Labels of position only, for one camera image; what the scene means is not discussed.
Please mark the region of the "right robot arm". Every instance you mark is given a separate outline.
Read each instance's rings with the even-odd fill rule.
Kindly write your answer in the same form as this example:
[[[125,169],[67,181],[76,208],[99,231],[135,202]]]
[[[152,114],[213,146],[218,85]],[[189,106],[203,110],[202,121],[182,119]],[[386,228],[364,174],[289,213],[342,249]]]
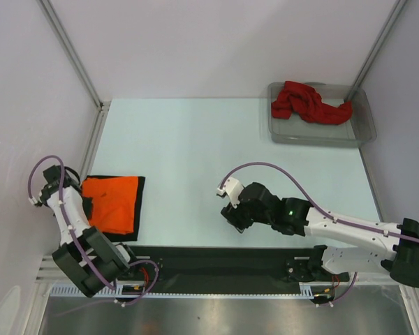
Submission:
[[[316,280],[346,272],[388,274],[402,285],[419,288],[419,222],[366,221],[324,211],[308,200],[279,198],[262,184],[243,186],[230,178],[216,194],[228,198],[221,215],[238,232],[254,223],[288,236],[322,237],[346,247],[315,246],[307,267]]]

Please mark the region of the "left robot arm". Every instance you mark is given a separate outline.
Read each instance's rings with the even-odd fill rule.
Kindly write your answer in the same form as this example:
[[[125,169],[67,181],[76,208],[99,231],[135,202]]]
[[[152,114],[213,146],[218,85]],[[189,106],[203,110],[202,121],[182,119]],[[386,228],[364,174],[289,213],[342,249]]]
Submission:
[[[83,209],[79,183],[60,165],[43,171],[46,185],[38,205],[49,207],[57,220],[61,240],[53,252],[54,263],[86,297],[103,288],[116,289],[119,276],[131,279],[140,271],[140,261],[128,247],[112,243],[91,226]]]

